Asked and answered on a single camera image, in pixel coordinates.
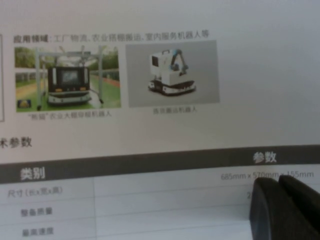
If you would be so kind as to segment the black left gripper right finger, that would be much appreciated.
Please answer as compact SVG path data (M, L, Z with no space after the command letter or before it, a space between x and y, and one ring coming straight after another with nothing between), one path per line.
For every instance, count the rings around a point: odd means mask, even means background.
M292 210L286 224L291 240L318 240L320 238L320 193L306 183L283 175L278 183L288 196Z

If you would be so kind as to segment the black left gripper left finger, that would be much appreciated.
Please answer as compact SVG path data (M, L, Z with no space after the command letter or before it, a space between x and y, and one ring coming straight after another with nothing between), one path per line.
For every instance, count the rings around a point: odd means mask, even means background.
M308 225L279 181L254 181L249 209L253 240L306 240Z

